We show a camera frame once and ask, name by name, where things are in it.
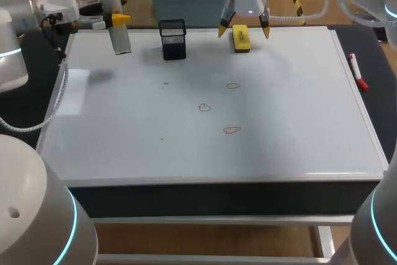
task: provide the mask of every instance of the glowing blue ring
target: glowing blue ring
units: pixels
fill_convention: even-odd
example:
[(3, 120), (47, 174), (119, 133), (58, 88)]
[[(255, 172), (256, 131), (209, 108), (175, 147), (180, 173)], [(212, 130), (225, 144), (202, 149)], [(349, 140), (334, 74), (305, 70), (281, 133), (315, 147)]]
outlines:
[(62, 261), (63, 257), (66, 255), (66, 252), (68, 251), (70, 244), (72, 243), (73, 237), (74, 237), (74, 232), (76, 232), (76, 225), (77, 225), (77, 207), (76, 207), (76, 201), (74, 200), (74, 197), (72, 193), (68, 190), (70, 197), (72, 198), (73, 202), (73, 209), (74, 209), (74, 218), (73, 218), (73, 227), (72, 227), (72, 232), (70, 233), (69, 240), (65, 245), (65, 248), (63, 249), (62, 253), (56, 259), (55, 263), (53, 265), (59, 265), (59, 263)]
[(382, 235), (380, 234), (377, 222), (375, 221), (375, 216), (373, 214), (373, 198), (375, 197), (375, 191), (373, 192), (372, 195), (372, 200), (371, 200), (371, 217), (372, 217), (372, 223), (373, 223), (373, 227), (375, 228), (375, 231), (379, 237), (380, 242), (383, 244), (383, 246), (385, 247), (385, 249), (387, 250), (387, 252), (390, 254), (390, 256), (397, 261), (397, 256), (394, 254), (394, 252), (389, 248), (389, 246), (387, 245), (386, 241), (383, 239)]
[(385, 4), (385, 10), (386, 10), (386, 12), (387, 12), (390, 16), (392, 16), (392, 17), (394, 17), (394, 18), (397, 19), (397, 14), (395, 14), (394, 12), (392, 12), (391, 10), (389, 10), (389, 8), (387, 7), (386, 4)]
[(19, 48), (19, 49), (16, 49), (16, 50), (14, 50), (14, 51), (5, 52), (5, 53), (0, 54), (0, 57), (10, 56), (10, 55), (12, 55), (12, 54), (16, 54), (16, 53), (21, 52), (21, 51), (22, 51), (22, 49)]

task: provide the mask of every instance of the red ink mark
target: red ink mark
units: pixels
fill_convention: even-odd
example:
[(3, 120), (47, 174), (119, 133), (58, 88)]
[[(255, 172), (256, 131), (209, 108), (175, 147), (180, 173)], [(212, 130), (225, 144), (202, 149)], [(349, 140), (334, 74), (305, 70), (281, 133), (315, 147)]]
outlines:
[(229, 84), (226, 85), (226, 87), (227, 87), (228, 89), (237, 89), (237, 88), (240, 87), (240, 84), (237, 84), (237, 83), (229, 83)]
[(209, 110), (211, 110), (210, 106), (207, 104), (201, 104), (199, 105), (198, 109), (202, 112), (208, 112)]
[(241, 127), (226, 127), (223, 129), (225, 133), (236, 133), (241, 130)]

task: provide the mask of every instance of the red marker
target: red marker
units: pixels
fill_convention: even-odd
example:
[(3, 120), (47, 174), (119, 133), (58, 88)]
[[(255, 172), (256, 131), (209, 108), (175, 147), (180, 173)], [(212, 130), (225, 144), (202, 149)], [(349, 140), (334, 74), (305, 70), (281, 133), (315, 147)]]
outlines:
[(357, 63), (357, 59), (355, 59), (354, 53), (351, 53), (349, 55), (350, 62), (352, 63), (353, 67), (353, 75), (355, 77), (355, 80), (357, 81), (357, 84), (360, 86), (360, 88), (363, 91), (367, 91), (369, 89), (367, 83), (361, 78), (361, 73), (359, 69), (359, 64)]

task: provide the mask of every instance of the pen holder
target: pen holder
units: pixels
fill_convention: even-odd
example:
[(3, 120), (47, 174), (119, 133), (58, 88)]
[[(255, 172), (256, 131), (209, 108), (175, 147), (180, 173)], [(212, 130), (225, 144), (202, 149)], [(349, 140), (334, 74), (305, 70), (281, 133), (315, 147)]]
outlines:
[(159, 22), (164, 60), (180, 60), (186, 58), (186, 26), (185, 21), (162, 20)]

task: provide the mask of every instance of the white table surface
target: white table surface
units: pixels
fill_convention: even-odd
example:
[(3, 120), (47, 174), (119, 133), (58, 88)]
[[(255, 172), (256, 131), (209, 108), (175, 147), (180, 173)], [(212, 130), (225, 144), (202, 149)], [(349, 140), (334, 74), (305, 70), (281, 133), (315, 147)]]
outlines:
[(336, 33), (249, 34), (251, 52), (237, 54), (230, 31), (188, 30), (187, 58), (164, 61), (158, 30), (131, 30), (120, 56), (108, 33), (77, 33), (39, 152), (67, 186), (381, 179), (387, 161)]

